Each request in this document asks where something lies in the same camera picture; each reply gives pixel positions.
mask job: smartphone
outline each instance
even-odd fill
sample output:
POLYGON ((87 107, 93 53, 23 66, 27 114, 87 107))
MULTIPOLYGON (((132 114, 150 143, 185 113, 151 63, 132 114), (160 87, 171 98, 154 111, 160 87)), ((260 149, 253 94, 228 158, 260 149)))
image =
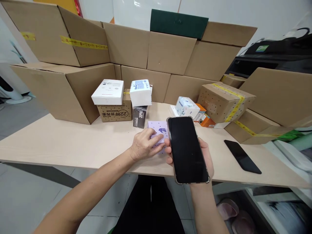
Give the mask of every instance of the smartphone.
POLYGON ((167 124, 176 183, 209 183, 210 177, 193 119, 169 117, 167 124))
POLYGON ((246 154, 246 152, 237 142, 224 140, 224 143, 227 145, 234 158, 244 171, 262 174, 260 169, 256 166, 256 164, 251 160, 251 158, 246 154))

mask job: pink slipper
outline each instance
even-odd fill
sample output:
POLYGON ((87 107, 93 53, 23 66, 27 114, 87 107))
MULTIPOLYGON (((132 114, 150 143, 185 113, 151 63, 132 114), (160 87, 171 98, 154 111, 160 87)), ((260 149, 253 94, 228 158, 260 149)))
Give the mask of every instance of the pink slipper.
POLYGON ((224 221, 237 216, 240 211, 236 203, 229 198, 222 200, 217 209, 224 221))
POLYGON ((232 223, 234 234, 254 234, 255 226, 253 219, 246 211, 240 211, 232 223))

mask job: black product box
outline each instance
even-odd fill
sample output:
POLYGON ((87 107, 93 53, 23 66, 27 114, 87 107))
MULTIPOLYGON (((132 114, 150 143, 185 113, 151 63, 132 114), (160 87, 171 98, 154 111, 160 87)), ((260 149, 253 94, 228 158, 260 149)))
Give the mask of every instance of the black product box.
POLYGON ((133 108, 133 126, 144 128, 148 106, 138 106, 133 108))

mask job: purple box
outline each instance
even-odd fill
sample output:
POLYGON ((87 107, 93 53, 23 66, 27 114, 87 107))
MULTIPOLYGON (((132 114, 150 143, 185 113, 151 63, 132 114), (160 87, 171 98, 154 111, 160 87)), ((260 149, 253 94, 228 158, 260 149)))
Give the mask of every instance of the purple box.
MULTIPOLYGON (((148 127, 149 128, 153 128, 156 131, 156 134, 151 136, 151 139, 159 134, 163 134, 163 139, 161 139, 159 142, 156 143, 155 146, 164 143, 164 140, 167 138, 169 139, 168 136, 168 126, 167 126, 167 122, 166 121, 149 121, 148 122, 148 127)), ((159 154, 164 154, 165 151, 164 149, 162 151, 159 152, 159 154)))

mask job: desk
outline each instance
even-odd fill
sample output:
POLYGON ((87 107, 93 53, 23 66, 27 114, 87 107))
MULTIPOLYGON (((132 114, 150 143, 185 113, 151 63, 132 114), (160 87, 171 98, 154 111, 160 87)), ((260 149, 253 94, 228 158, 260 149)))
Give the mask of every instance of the desk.
MULTIPOLYGON (((153 102, 148 120, 165 121, 169 116, 169 104, 153 102)), ((132 121, 103 123, 99 117, 92 125, 85 125, 56 120, 48 114, 0 141, 0 161, 99 168, 131 146, 134 135, 142 131, 132 124, 132 121)), ((230 134, 224 129, 201 127, 198 123, 195 127, 198 136, 209 144, 215 169, 214 181, 310 187, 262 145, 241 145, 262 174, 242 170, 223 142, 236 141, 230 134)), ((140 161, 129 173, 173 176, 173 169, 165 159, 166 155, 160 154, 140 161)))

